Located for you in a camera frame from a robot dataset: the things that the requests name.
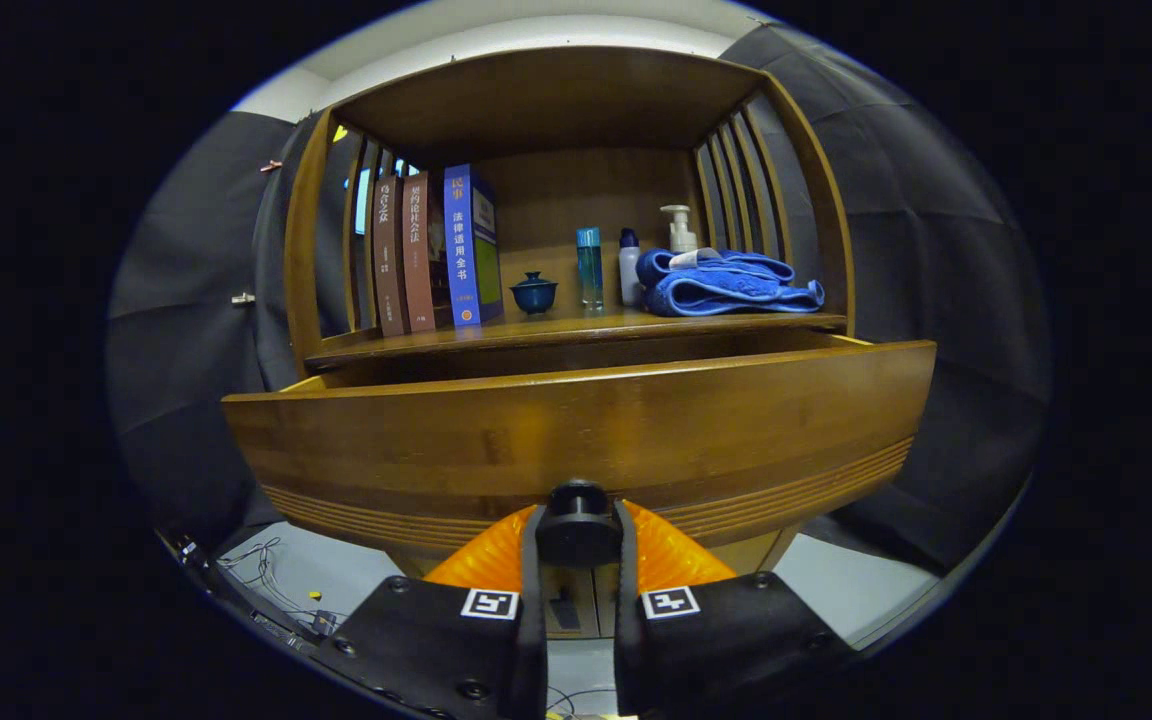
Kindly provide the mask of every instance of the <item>wooden drawer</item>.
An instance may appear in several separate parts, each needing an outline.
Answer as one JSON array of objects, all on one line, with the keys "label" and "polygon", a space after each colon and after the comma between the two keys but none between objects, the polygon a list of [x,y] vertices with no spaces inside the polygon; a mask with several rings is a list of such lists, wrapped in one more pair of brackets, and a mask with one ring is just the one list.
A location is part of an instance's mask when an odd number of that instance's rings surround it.
[{"label": "wooden drawer", "polygon": [[296,525],[427,564],[571,478],[705,546],[895,477],[937,347],[810,329],[376,357],[223,399]]}]

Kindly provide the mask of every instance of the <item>blue towel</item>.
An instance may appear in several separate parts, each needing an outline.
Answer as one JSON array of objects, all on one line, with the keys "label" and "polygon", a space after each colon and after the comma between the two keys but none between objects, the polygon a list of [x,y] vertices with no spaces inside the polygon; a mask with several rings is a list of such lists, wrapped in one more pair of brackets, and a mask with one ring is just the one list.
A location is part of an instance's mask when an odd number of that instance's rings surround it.
[{"label": "blue towel", "polygon": [[723,251],[721,259],[681,270],[669,268],[670,258],[668,250],[649,250],[637,265],[646,286],[644,304],[654,314],[813,313],[824,304],[820,283],[790,287],[794,270],[767,256]]},{"label": "blue towel", "polygon": [[[794,268],[780,260],[768,258],[767,255],[737,252],[735,250],[722,250],[719,251],[719,255],[722,256],[722,259],[700,258],[696,268],[692,270],[740,270],[740,272],[765,276],[782,283],[794,282]],[[639,282],[650,289],[655,287],[669,273],[679,272],[677,270],[669,268],[669,260],[673,258],[675,258],[673,252],[659,249],[659,247],[647,250],[644,255],[639,255],[639,264],[635,266],[637,273],[639,273]]]}]

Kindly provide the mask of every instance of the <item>wire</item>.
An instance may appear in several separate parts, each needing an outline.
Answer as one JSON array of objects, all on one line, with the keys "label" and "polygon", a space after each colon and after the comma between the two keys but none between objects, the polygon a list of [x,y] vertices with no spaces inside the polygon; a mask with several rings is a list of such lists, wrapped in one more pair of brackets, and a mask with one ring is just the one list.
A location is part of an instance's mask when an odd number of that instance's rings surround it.
[{"label": "wire", "polygon": [[561,691],[561,689],[558,689],[558,688],[555,688],[553,685],[550,685],[550,689],[552,689],[552,691],[554,691],[556,694],[561,694],[561,696],[563,696],[561,698],[561,700],[559,700],[559,702],[567,700],[567,707],[571,708],[571,712],[568,712],[568,715],[576,715],[576,705],[575,705],[575,703],[573,703],[571,696],[568,696],[568,694],[564,694],[563,691]]},{"label": "wire", "polygon": [[[270,600],[283,602],[285,605],[293,607],[293,611],[280,607],[281,611],[288,612],[288,614],[296,614],[296,612],[300,612],[300,614],[303,615],[317,615],[314,611],[303,609],[303,607],[297,605],[297,602],[283,592],[283,589],[278,584],[278,575],[275,575],[274,571],[274,551],[270,548],[276,546],[276,544],[281,541],[283,541],[283,538],[275,536],[270,538],[268,541],[256,544],[256,546],[250,548],[248,552],[243,552],[242,555],[238,555],[237,558],[221,558],[217,562],[221,566],[221,568],[228,570],[229,574],[233,574],[234,577],[241,579],[244,585],[260,582],[262,588],[265,588],[265,591],[270,593]],[[250,558],[251,555],[256,555],[257,552],[259,552],[260,555],[256,561],[256,577],[251,579],[241,578],[234,568],[236,568],[238,562],[247,560],[247,558]],[[333,615],[342,616],[343,614],[342,612],[333,612]],[[300,617],[294,617],[293,620],[296,620],[297,623],[305,626],[310,630],[314,629],[314,624],[312,624],[311,621],[302,620]],[[338,623],[332,623],[333,632],[335,631],[335,626],[338,626]]]},{"label": "wire", "polygon": [[[563,696],[562,700],[567,700],[568,705],[571,706],[571,708],[573,708],[573,715],[576,715],[576,703],[573,703],[573,697],[579,696],[579,694],[614,694],[614,692],[616,692],[616,688],[599,688],[599,689],[596,689],[596,691],[579,691],[578,694],[563,694],[562,691],[559,691],[559,692]],[[550,705],[545,710],[553,710],[554,705],[558,705],[562,700],[554,702],[553,705]]]}]

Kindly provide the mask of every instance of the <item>pump dispenser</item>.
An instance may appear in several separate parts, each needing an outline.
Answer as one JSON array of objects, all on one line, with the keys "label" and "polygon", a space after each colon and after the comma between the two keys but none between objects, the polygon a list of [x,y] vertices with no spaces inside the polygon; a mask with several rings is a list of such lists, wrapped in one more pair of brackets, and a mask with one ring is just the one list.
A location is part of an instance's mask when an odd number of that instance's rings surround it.
[{"label": "pump dispenser", "polygon": [[696,233],[687,229],[687,213],[691,209],[687,205],[666,205],[660,209],[662,213],[672,213],[673,222],[669,223],[669,251],[691,252],[696,250]]}]

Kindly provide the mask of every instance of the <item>orange gripper pad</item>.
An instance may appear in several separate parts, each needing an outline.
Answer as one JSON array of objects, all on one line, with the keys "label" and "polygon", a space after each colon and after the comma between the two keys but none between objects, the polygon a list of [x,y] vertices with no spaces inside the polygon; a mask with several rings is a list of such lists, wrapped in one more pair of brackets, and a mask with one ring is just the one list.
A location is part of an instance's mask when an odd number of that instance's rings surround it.
[{"label": "orange gripper pad", "polygon": [[524,507],[478,533],[425,581],[456,588],[480,588],[486,591],[522,592],[522,530],[536,506]]},{"label": "orange gripper pad", "polygon": [[736,573],[668,520],[626,500],[639,537],[639,592],[735,578]]}]

